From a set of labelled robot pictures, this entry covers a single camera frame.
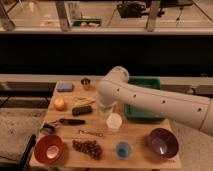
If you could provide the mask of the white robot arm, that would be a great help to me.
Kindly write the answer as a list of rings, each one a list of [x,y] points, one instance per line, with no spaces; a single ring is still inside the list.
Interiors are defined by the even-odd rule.
[[[112,68],[97,84],[98,107],[108,111],[116,102],[130,104],[213,136],[213,98],[144,88],[128,81],[124,67]]]

